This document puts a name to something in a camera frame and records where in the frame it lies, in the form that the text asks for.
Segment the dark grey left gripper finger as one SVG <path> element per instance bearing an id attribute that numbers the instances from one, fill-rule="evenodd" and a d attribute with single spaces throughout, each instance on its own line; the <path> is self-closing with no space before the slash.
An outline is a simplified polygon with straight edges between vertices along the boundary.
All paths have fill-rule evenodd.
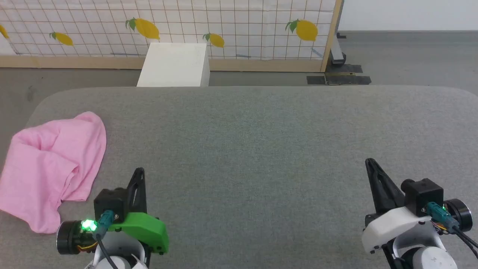
<path id="1" fill-rule="evenodd" d="M 147 213 L 144 168 L 136 168 L 131 178 L 131 211 Z"/>
<path id="2" fill-rule="evenodd" d="M 140 212 L 140 201 L 136 201 L 138 189 L 141 186 L 141 168 L 136 168 L 127 186 L 127 205 L 129 212 Z"/>

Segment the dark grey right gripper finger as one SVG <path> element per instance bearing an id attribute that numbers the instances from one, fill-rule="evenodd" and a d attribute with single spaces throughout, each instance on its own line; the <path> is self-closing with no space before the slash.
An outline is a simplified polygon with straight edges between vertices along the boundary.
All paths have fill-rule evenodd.
<path id="1" fill-rule="evenodd" d="M 372 199 L 377 214 L 383 214 L 389 210 L 389 196 L 382 185 L 382 180 L 388 175 L 384 172 L 378 162 L 373 158 L 365 160 L 365 167 L 369 179 Z"/>
<path id="2" fill-rule="evenodd" d="M 382 180 L 382 185 L 389 197 L 389 210 L 404 206 L 404 194 L 389 176 Z"/>

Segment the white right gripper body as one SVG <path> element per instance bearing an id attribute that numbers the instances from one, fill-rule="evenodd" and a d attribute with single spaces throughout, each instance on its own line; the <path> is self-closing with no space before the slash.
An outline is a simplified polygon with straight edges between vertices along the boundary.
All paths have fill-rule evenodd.
<path id="1" fill-rule="evenodd" d="M 392 209 L 371 221 L 362 233 L 366 253 L 393 240 L 393 254 L 404 254 L 416 246 L 434 245 L 434 226 L 430 216 L 418 217 L 406 207 Z"/>

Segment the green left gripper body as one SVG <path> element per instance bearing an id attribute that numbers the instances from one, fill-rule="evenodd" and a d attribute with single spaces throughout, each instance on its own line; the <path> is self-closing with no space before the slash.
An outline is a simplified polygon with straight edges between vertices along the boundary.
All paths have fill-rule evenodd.
<path id="1" fill-rule="evenodd" d="M 159 219 L 143 212 L 130 212 L 121 223 L 113 223 L 109 232 L 123 232 L 152 248 L 160 255 L 169 252 L 169 236 L 166 225 Z"/>

